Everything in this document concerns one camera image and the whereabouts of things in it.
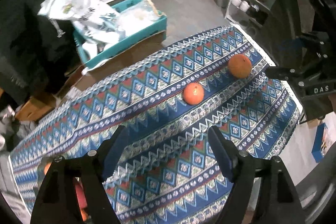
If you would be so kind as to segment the blue patterned tablecloth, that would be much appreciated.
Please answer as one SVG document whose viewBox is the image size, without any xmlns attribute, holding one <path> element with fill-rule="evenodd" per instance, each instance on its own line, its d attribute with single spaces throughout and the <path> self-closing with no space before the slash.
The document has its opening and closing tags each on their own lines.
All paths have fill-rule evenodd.
<svg viewBox="0 0 336 224">
<path fill-rule="evenodd" d="M 228 70 L 237 54 L 252 63 L 245 79 Z M 10 153 L 15 186 L 28 213 L 37 197 L 43 157 L 84 156 L 118 126 L 129 131 L 104 188 L 123 223 L 207 223 L 226 202 L 223 177 L 207 140 L 217 126 L 239 150 L 269 159 L 291 137 L 302 106 L 284 81 L 265 70 L 272 60 L 244 32 L 222 26 L 160 50 L 94 84 L 53 111 Z M 183 90 L 199 83 L 203 101 L 189 105 Z"/>
</svg>

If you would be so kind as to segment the large rough orange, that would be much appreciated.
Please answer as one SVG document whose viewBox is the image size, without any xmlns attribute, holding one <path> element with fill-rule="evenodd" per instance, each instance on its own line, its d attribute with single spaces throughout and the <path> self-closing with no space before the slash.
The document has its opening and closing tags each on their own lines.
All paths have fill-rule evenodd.
<svg viewBox="0 0 336 224">
<path fill-rule="evenodd" d="M 238 79 L 245 79 L 251 73 L 252 63 L 246 55 L 237 54 L 229 59 L 228 70 L 234 77 Z"/>
</svg>

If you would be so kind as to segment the brown cardboard box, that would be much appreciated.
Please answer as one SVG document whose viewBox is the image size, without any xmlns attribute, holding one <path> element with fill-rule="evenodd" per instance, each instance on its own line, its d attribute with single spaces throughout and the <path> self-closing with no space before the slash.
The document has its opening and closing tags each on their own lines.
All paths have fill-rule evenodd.
<svg viewBox="0 0 336 224">
<path fill-rule="evenodd" d="M 96 83 L 101 79 L 134 65 L 151 54 L 161 50 L 162 42 L 165 38 L 166 31 L 158 32 L 117 54 L 115 57 L 108 59 L 103 65 L 82 72 L 82 75 L 84 77 L 93 78 L 93 82 Z"/>
</svg>

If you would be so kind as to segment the teal plastic crate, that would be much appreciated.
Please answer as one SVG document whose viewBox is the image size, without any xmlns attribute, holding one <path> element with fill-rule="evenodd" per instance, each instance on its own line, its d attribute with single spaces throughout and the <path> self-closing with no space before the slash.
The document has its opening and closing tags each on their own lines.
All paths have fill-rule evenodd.
<svg viewBox="0 0 336 224">
<path fill-rule="evenodd" d="M 138 4 L 141 1 L 142 0 L 125 0 L 112 6 L 112 8 L 121 13 L 122 11 Z M 84 47 L 87 46 L 88 44 L 98 45 L 100 44 L 100 42 L 92 38 L 89 38 L 88 36 L 85 36 L 84 34 L 78 32 L 78 30 L 74 30 L 73 36 L 82 63 L 88 69 L 94 69 L 96 67 L 99 67 L 100 65 L 103 65 L 108 59 L 115 57 L 117 54 L 127 50 L 131 46 L 142 41 L 143 39 L 146 39 L 158 32 L 166 31 L 166 29 L 167 29 L 167 16 L 165 15 L 161 17 L 161 19 L 156 21 L 153 25 L 127 38 L 125 37 L 125 32 L 121 31 L 119 33 L 119 41 L 114 40 L 111 43 L 106 43 L 104 50 L 94 57 L 89 57 L 88 51 L 86 51 Z"/>
</svg>

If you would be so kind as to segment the small tangerine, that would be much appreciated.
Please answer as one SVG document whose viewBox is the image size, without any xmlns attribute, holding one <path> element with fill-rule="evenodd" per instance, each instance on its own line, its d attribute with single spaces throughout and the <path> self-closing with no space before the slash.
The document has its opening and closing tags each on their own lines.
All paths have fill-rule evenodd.
<svg viewBox="0 0 336 224">
<path fill-rule="evenodd" d="M 45 175 L 46 175 L 47 172 L 49 171 L 50 166 L 51 166 L 51 162 L 48 162 L 48 163 L 45 165 L 45 167 L 44 167 L 44 174 L 45 174 Z"/>
</svg>

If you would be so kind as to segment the white printed plastic bag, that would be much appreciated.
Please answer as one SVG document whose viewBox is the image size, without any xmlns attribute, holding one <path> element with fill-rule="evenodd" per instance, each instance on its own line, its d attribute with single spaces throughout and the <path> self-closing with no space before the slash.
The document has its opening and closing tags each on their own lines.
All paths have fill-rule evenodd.
<svg viewBox="0 0 336 224">
<path fill-rule="evenodd" d="M 123 38 L 120 13 L 99 0 L 44 0 L 39 15 L 50 20 L 70 21 L 85 39 L 116 44 Z"/>
</svg>

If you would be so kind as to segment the small cardboard box left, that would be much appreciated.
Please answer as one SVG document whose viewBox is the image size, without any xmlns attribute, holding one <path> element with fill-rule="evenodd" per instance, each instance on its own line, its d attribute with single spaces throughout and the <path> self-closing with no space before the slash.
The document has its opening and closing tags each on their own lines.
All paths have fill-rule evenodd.
<svg viewBox="0 0 336 224">
<path fill-rule="evenodd" d="M 39 121 L 56 105 L 54 97 L 49 97 L 40 100 L 39 98 L 31 97 L 15 114 L 15 118 L 19 121 Z"/>
</svg>

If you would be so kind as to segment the blue box on floor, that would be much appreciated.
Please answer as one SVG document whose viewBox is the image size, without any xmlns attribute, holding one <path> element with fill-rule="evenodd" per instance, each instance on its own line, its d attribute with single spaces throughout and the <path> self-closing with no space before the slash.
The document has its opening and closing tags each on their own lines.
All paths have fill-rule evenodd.
<svg viewBox="0 0 336 224">
<path fill-rule="evenodd" d="M 316 130 L 315 139 L 311 150 L 311 154 L 313 155 L 316 163 L 319 163 L 326 155 L 325 141 L 323 138 L 326 130 L 326 123 L 321 123 L 318 125 Z"/>
</svg>

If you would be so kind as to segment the clear plastic bag in crate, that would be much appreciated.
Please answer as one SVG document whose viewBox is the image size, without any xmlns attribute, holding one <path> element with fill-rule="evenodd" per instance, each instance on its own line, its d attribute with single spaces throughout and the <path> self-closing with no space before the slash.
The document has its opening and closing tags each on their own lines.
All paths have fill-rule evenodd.
<svg viewBox="0 0 336 224">
<path fill-rule="evenodd" d="M 122 11 L 118 17 L 118 27 L 125 37 L 140 32 L 165 16 L 151 0 L 142 0 L 138 4 Z"/>
</svg>

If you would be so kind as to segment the dark fruit bowl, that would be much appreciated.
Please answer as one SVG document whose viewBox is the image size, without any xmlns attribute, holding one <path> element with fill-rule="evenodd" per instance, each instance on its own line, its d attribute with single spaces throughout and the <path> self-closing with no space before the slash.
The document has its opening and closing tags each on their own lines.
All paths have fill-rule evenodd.
<svg viewBox="0 0 336 224">
<path fill-rule="evenodd" d="M 55 156 L 43 157 L 40 164 L 38 165 L 38 168 L 37 168 L 37 175 L 38 175 L 37 183 L 38 183 L 38 185 L 33 187 L 35 197 L 38 196 L 39 189 L 40 189 L 41 184 L 42 184 L 42 182 L 45 178 L 44 167 L 48 162 L 52 163 L 54 161 L 54 159 L 55 159 Z"/>
</svg>

